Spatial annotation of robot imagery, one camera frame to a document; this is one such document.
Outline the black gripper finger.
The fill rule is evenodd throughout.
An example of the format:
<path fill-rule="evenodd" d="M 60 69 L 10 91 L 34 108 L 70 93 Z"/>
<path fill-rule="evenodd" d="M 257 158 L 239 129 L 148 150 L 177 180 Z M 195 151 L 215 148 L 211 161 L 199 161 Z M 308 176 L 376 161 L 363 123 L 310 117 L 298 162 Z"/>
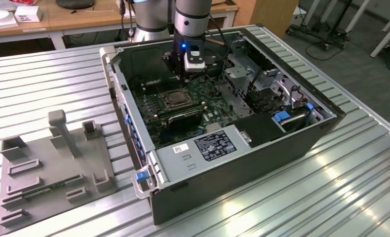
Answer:
<path fill-rule="evenodd" d="M 187 79 L 184 57 L 179 53 L 168 51 L 163 54 L 161 59 L 169 72 L 179 78 L 180 82 L 184 82 Z"/>

